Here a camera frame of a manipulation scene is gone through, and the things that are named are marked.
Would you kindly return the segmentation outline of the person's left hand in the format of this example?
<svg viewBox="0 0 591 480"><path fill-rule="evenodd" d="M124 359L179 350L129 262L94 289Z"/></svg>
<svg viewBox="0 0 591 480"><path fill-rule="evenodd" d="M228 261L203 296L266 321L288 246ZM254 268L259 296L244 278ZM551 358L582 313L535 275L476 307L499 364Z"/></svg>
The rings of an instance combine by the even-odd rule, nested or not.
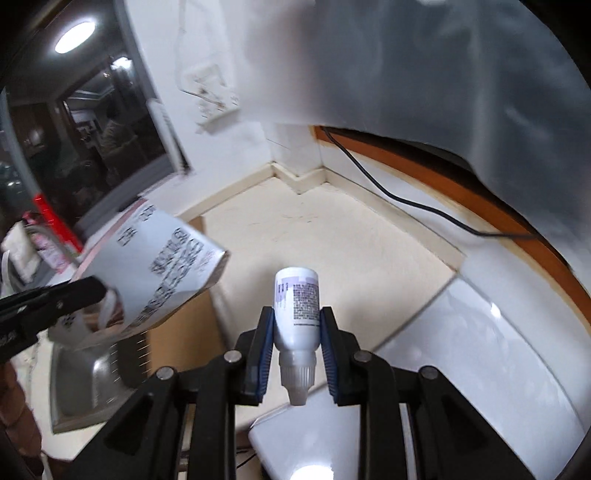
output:
<svg viewBox="0 0 591 480"><path fill-rule="evenodd" d="M40 430L11 362L1 365L1 425L19 454L31 458L40 456Z"/></svg>

